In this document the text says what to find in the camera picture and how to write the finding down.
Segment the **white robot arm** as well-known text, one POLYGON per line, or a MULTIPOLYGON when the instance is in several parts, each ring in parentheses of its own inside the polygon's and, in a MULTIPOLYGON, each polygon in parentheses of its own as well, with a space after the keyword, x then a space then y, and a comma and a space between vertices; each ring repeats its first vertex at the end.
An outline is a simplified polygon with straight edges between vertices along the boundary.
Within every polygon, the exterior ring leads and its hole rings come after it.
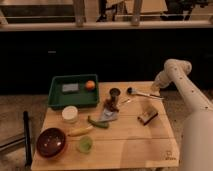
POLYGON ((213 103, 188 78, 191 70, 189 61, 167 59, 152 89, 173 82, 190 111, 183 124, 178 171, 213 171, 213 103))

